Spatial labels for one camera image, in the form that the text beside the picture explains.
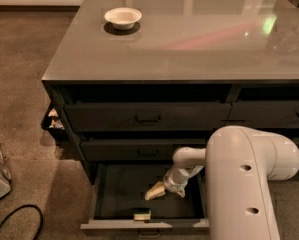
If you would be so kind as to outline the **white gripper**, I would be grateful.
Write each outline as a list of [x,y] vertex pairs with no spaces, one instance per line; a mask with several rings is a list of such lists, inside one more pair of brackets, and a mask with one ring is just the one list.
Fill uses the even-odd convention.
[[146,194],[146,200],[152,200],[165,194],[165,188],[172,193],[177,193],[181,198],[185,197],[185,187],[188,180],[198,174],[203,167],[201,165],[193,168],[178,168],[173,165],[163,177],[163,182],[158,181]]

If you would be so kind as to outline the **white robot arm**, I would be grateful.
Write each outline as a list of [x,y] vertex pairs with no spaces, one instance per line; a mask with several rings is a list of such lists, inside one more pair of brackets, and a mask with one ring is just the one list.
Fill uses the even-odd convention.
[[280,240],[268,182],[299,170],[299,149],[287,137],[242,126],[215,131],[204,148],[181,147],[173,166],[145,194],[183,197],[188,180],[205,172],[211,240]]

